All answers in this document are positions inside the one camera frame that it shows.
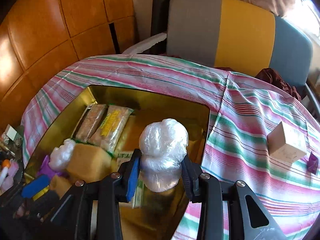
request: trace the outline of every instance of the yellow sponge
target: yellow sponge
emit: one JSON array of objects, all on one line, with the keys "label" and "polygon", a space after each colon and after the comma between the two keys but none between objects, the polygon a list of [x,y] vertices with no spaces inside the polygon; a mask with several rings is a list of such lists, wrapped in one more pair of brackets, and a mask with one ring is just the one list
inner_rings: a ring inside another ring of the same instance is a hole
[{"label": "yellow sponge", "polygon": [[73,178],[90,183],[103,179],[110,173],[111,156],[102,148],[77,143],[67,171]]},{"label": "yellow sponge", "polygon": [[55,175],[50,181],[49,189],[54,190],[61,199],[71,186],[71,183],[66,178]]}]

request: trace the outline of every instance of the chair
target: chair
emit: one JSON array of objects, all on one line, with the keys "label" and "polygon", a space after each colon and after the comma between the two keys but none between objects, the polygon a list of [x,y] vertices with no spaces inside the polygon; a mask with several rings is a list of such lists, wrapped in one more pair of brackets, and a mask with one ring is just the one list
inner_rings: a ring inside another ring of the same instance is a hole
[{"label": "chair", "polygon": [[312,43],[303,32],[271,12],[239,0],[170,0],[168,10],[167,33],[154,35],[123,53],[142,53],[166,40],[166,51],[154,54],[166,52],[250,76],[271,67],[299,92],[305,91],[320,117],[319,102],[306,84]]}]

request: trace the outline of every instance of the yellow label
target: yellow label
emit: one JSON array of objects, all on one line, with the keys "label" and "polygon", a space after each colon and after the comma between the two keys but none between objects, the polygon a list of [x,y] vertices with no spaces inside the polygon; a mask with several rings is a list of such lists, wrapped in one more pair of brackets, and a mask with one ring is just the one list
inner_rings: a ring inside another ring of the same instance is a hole
[{"label": "yellow label", "polygon": [[108,133],[109,133],[109,131],[111,129],[111,126],[115,122],[116,117],[118,116],[119,113],[120,113],[120,110],[115,110],[113,113],[108,114],[106,116],[105,121],[104,121],[103,126],[102,126],[102,132],[101,132],[102,136],[108,135]]}]

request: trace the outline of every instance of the pink and green striped tablecloth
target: pink and green striped tablecloth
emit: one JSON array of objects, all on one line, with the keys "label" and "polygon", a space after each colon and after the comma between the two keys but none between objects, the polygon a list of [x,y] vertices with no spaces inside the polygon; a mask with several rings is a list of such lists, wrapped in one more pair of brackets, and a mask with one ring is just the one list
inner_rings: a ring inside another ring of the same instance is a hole
[{"label": "pink and green striped tablecloth", "polygon": [[[300,102],[272,85],[182,59],[97,56],[55,75],[23,114],[25,165],[58,114],[91,84],[142,89],[207,105],[211,114],[202,169],[222,181],[244,180],[290,240],[302,239],[314,223],[320,212],[320,178],[307,172],[306,163],[310,152],[320,157],[319,124]],[[308,154],[292,166],[268,156],[267,135],[280,121],[305,134]],[[200,208],[189,204],[173,239],[196,239]],[[227,212],[224,221],[228,239]]]}]

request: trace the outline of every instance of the small cardboard box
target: small cardboard box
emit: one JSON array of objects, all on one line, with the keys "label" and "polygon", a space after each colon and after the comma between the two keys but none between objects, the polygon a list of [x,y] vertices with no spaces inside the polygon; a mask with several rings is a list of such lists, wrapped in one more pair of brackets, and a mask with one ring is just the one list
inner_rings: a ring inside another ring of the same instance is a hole
[{"label": "small cardboard box", "polygon": [[307,154],[304,134],[281,121],[268,134],[268,152],[279,160],[294,163]]}]

